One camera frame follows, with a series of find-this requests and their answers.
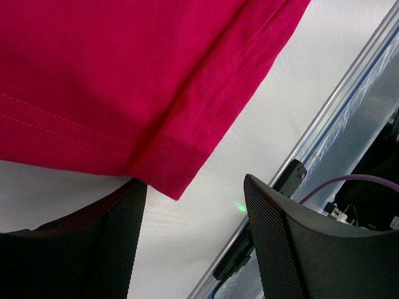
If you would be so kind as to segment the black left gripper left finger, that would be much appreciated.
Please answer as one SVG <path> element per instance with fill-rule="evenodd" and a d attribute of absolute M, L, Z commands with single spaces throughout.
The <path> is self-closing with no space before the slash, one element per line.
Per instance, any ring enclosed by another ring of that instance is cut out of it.
<path fill-rule="evenodd" d="M 1 234 L 1 297 L 126 298 L 146 196 L 133 179 L 34 230 Z"/>

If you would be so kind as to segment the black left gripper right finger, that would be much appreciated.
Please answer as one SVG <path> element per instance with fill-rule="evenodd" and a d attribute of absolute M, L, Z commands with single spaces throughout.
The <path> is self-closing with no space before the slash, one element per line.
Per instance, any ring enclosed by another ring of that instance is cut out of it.
<path fill-rule="evenodd" d="M 397 298 L 398 232 L 325 217 L 244 178 L 244 197 L 266 298 Z"/>

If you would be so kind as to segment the magenta pink t-shirt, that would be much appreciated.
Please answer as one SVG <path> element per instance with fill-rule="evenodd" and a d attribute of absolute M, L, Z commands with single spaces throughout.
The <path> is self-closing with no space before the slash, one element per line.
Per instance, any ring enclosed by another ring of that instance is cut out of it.
<path fill-rule="evenodd" d="M 2 1 L 1 159 L 179 199 L 307 1 Z"/>

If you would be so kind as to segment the aluminium front rail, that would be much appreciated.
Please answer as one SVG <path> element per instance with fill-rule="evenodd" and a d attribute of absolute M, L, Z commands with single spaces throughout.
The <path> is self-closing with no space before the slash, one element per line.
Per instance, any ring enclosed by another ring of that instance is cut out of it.
<path fill-rule="evenodd" d="M 272 178 L 300 201 L 321 183 L 351 173 L 389 119 L 398 117 L 398 5 L 394 4 Z M 259 298 L 263 291 L 244 219 L 190 293 L 191 298 Z"/>

